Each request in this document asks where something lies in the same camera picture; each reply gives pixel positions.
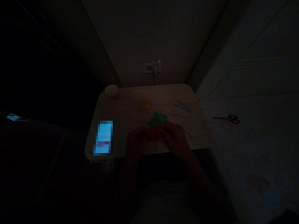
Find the white cable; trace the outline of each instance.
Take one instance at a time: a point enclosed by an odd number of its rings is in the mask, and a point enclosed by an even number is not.
[[[28,118],[27,120],[18,120],[18,121],[29,121],[30,120],[30,118]]]
[[[158,68],[157,66],[154,65],[155,85],[157,85],[157,72],[158,72]]]

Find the wall outlet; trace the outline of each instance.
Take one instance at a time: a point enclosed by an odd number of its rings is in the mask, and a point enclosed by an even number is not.
[[[158,71],[162,72],[162,61],[147,61],[143,62],[143,72],[144,73],[154,73],[154,67],[158,67]]]

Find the smartphone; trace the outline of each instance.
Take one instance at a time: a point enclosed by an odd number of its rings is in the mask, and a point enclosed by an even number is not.
[[[93,145],[93,155],[109,155],[111,153],[112,139],[113,121],[100,121],[97,125],[96,142]]]

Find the paper cup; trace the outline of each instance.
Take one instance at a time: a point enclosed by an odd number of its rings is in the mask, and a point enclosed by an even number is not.
[[[119,92],[118,92],[118,87],[116,85],[107,86],[105,88],[104,92],[114,100],[118,100],[121,97]]]

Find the green plastic piece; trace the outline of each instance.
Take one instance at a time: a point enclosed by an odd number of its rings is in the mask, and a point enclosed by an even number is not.
[[[166,114],[162,114],[162,113],[157,113],[157,112],[154,112],[154,117],[151,118],[150,122],[148,122],[147,124],[150,126],[150,127],[158,127],[160,125],[160,123],[163,123],[164,121],[167,120],[167,115]]]
[[[159,118],[159,117],[160,117],[160,114],[159,114],[159,113],[157,113],[157,112],[154,112],[154,117],[157,117],[157,118]]]
[[[159,123],[163,123],[164,121],[167,120],[167,115],[166,114],[161,114],[161,113],[154,113],[154,118],[151,119],[154,122],[159,122]]]
[[[150,120],[158,123],[160,122],[160,118],[151,118]]]
[[[156,126],[157,126],[156,123],[154,123],[154,122],[152,122],[152,121],[148,122],[147,124],[148,124],[148,126],[150,126],[150,127],[156,127]]]
[[[162,120],[166,121],[168,117],[167,117],[166,114],[161,114],[161,115],[160,115],[160,118],[161,118]]]

